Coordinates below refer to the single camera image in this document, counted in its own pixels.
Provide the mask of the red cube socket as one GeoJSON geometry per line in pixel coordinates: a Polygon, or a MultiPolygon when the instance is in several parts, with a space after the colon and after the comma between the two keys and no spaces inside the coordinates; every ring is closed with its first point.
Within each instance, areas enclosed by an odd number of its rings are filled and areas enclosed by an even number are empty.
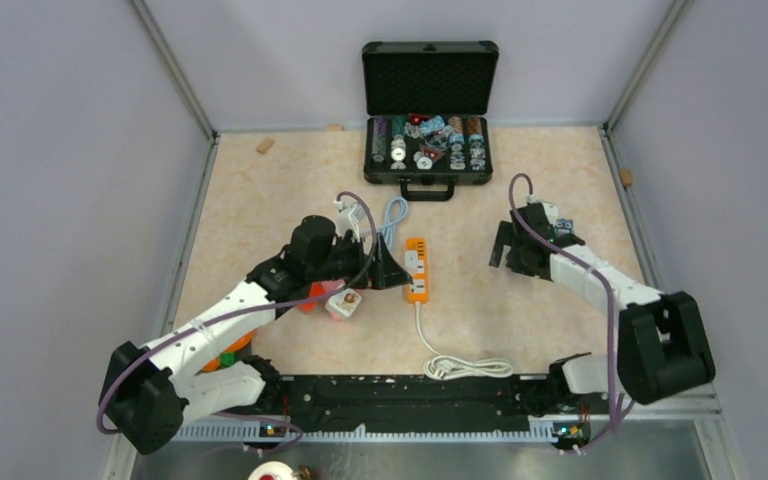
{"type": "Polygon", "coordinates": [[[326,294],[327,289],[321,282],[314,283],[310,288],[307,301],[299,304],[298,309],[304,314],[310,314],[326,294]]]}

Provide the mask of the pink triangular power strip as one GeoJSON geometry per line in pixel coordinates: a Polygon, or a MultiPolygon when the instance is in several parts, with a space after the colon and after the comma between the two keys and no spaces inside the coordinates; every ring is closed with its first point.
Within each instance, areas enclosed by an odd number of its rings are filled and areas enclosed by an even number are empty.
{"type": "Polygon", "coordinates": [[[332,294],[333,292],[341,290],[346,283],[344,280],[328,280],[322,281],[320,285],[325,294],[332,294]]]}

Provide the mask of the white cube socket tiger print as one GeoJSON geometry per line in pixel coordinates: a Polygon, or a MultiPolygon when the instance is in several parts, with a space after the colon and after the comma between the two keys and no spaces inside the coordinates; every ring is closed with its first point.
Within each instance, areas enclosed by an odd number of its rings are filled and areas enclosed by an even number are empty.
{"type": "Polygon", "coordinates": [[[361,295],[354,289],[347,288],[328,298],[325,309],[335,321],[350,319],[362,302],[361,295]]]}

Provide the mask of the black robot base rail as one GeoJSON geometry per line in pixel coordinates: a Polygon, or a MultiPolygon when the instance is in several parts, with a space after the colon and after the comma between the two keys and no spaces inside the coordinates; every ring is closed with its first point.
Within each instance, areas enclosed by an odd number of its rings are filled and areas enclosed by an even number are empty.
{"type": "Polygon", "coordinates": [[[271,380],[235,413],[288,420],[306,433],[526,431],[551,415],[604,414],[600,394],[577,396],[543,375],[437,381],[420,375],[297,375],[271,380]]]}

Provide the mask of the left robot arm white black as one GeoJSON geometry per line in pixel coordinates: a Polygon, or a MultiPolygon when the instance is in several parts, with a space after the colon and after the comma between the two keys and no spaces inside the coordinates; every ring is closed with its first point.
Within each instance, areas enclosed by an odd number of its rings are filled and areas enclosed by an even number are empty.
{"type": "Polygon", "coordinates": [[[111,354],[96,413],[104,434],[123,435],[147,455],[179,429],[221,411],[250,406],[268,413],[280,386],[251,361],[213,372],[205,366],[245,335],[287,311],[316,301],[311,289],[339,281],[343,288],[387,290],[408,285],[410,273],[378,233],[365,246],[347,221],[310,215],[279,253],[256,265],[236,287],[184,326],[142,346],[127,341],[111,354]]]}

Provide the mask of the white USB charger adapter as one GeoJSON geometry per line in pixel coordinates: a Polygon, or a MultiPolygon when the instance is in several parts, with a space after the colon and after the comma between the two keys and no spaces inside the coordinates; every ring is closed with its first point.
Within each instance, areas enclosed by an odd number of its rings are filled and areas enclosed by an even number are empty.
{"type": "Polygon", "coordinates": [[[421,274],[425,270],[425,261],[416,250],[404,253],[405,267],[411,274],[421,274]]]}

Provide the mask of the orange power strip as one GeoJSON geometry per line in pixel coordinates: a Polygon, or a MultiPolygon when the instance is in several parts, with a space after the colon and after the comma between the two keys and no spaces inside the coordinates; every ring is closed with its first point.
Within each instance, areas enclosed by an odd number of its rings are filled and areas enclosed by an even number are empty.
{"type": "Polygon", "coordinates": [[[429,301],[429,274],[426,240],[409,237],[405,240],[404,266],[411,276],[406,289],[406,300],[410,305],[425,304],[429,301]]]}

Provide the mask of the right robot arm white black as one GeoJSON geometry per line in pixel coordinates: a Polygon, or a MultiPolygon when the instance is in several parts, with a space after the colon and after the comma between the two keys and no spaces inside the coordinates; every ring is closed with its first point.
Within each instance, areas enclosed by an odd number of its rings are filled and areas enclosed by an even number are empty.
{"type": "Polygon", "coordinates": [[[500,221],[489,264],[554,282],[605,315],[606,354],[554,362],[549,404],[572,412],[590,393],[624,394],[649,405],[711,383],[716,367],[697,301],[638,282],[599,258],[573,233],[558,234],[555,205],[529,203],[500,221]]]}

